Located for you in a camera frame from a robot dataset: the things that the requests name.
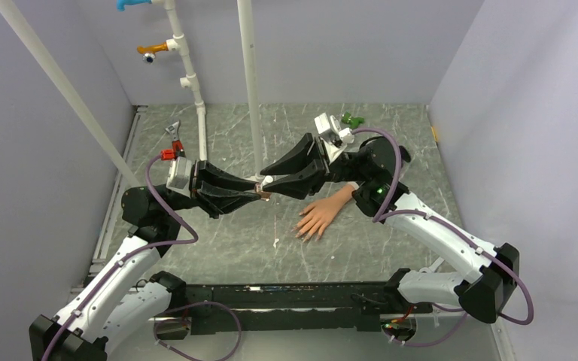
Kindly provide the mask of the glitter nail polish bottle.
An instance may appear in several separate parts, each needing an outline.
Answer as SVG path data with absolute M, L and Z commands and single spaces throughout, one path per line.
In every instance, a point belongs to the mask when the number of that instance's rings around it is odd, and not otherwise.
M 268 202 L 270 200 L 271 197 L 271 193 L 270 192 L 266 192 L 263 189 L 262 184 L 258 183 L 255 185 L 254 191 L 256 194 L 258 194 L 258 196 L 260 197 L 261 200 L 264 200 L 265 202 Z

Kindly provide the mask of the blue faucet valve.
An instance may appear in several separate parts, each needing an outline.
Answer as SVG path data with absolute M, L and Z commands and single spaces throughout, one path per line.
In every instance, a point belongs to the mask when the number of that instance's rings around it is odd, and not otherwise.
M 136 6 L 142 4 L 151 4 L 151 0 L 116 0 L 116 8 L 118 11 L 125 11 L 129 6 Z

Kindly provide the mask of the mannequin hand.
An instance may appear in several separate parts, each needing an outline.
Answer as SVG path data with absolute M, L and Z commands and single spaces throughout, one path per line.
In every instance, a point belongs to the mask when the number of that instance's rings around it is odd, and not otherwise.
M 348 182 L 331 196 L 316 200 L 304 209 L 299 215 L 300 221 L 295 225 L 295 237 L 303 242 L 321 239 L 327 227 L 335 220 L 338 213 L 352 200 L 352 193 L 359 188 L 356 182 Z

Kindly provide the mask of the red adjustable wrench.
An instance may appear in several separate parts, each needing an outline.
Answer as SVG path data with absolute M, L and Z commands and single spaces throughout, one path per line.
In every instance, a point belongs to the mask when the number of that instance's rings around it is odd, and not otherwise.
M 172 149 L 175 152 L 184 152 L 184 147 L 179 137 L 179 128 L 180 121 L 177 120 L 174 123 L 168 125 L 165 130 L 171 138 Z

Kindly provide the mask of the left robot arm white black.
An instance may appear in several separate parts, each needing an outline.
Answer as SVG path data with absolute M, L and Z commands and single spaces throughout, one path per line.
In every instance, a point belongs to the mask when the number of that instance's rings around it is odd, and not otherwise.
M 143 323 L 190 308 L 216 303 L 192 296 L 185 281 L 157 272 L 144 286 L 140 277 L 175 245 L 189 225 L 180 211 L 199 208 L 212 218 L 257 201 L 257 183 L 229 174 L 206 161 L 178 156 L 167 181 L 128 189 L 122 218 L 130 225 L 115 255 L 66 306 L 52 317 L 41 315 L 29 327 L 36 360 L 106 360 Z

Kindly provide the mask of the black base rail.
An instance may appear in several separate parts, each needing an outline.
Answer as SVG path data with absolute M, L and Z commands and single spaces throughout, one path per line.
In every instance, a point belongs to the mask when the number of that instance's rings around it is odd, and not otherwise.
M 393 319 L 429 314 L 428 303 L 397 300 L 384 281 L 293 284 L 187 284 L 158 317 L 192 335 L 218 332 L 354 329 L 378 332 Z

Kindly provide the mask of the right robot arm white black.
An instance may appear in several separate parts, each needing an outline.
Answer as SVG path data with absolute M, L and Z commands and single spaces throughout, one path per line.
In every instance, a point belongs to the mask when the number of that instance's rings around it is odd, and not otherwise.
M 356 182 L 352 194 L 360 211 L 377 223 L 399 229 L 443 258 L 452 273 L 401 268 L 386 282 L 385 304 L 394 312 L 419 303 L 451 305 L 483 323 L 495 323 L 519 278 L 519 251 L 511 244 L 495 246 L 464 231 L 423 203 L 400 180 L 404 161 L 394 137 L 379 129 L 346 151 L 341 141 L 307 133 L 289 152 L 261 174 L 275 180 L 267 192 L 304 199 L 326 182 Z

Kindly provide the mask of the white nail polish cap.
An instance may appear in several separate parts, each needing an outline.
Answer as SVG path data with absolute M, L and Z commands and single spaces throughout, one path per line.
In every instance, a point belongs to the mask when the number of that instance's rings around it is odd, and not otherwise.
M 265 177 L 261 180 L 261 182 L 260 182 L 260 187 L 261 187 L 261 188 L 264 188 L 266 185 L 272 183 L 273 181 L 274 181 L 274 177 L 273 177 L 273 176 L 270 176 L 270 175 L 267 175 L 267 176 L 265 176 Z

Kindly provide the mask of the white PVC pipe frame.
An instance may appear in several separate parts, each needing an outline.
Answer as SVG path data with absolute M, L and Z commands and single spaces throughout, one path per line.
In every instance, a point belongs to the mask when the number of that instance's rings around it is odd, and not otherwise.
M 187 39 L 185 38 L 176 12 L 176 4 L 174 1 L 157 1 L 156 3 L 163 6 L 169 19 L 172 37 L 167 40 L 166 43 L 169 46 L 169 51 L 178 53 L 183 62 L 185 76 L 180 79 L 180 85 L 183 88 L 189 88 L 193 94 L 193 103 L 196 106 L 198 120 L 199 155 L 201 159 L 207 159 L 206 106 L 202 97 L 199 79 L 190 58 Z M 263 151 L 257 90 L 252 3 L 250 1 L 238 1 L 237 10 L 245 67 L 245 85 L 250 114 L 251 134 L 254 145 L 254 174 L 250 176 L 250 179 L 253 181 L 261 181 L 264 178 L 264 176 L 260 174 L 263 162 Z M 13 1 L 0 1 L 0 14 L 40 65 L 44 73 L 49 77 L 59 93 L 68 102 L 108 158 L 113 162 L 121 177 L 124 178 L 129 185 L 134 187 L 138 186 L 140 181 L 130 170 L 130 167 L 117 151 L 116 147 L 111 143 L 111 140 L 102 130 L 102 127 L 96 121 L 84 100 L 66 77 L 49 50 L 42 43 L 34 29 L 30 26 L 27 19 L 20 12 L 20 9 Z

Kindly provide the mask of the orange faucet valve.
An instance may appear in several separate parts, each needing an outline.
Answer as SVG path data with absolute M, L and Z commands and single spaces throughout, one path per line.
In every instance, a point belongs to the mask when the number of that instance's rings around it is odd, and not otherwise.
M 141 54 L 143 62 L 147 64 L 154 63 L 157 54 L 161 52 L 168 52 L 169 46 L 166 42 L 161 44 L 151 45 L 151 46 L 138 46 L 136 51 Z

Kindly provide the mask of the green toy flashlight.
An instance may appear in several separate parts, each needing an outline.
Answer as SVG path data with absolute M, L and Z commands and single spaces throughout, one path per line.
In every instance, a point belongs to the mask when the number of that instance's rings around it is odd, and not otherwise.
M 349 112 L 345 112 L 342 115 L 341 122 L 347 125 L 351 129 L 356 129 L 360 125 L 365 123 L 365 119 L 363 117 L 356 117 L 350 114 Z

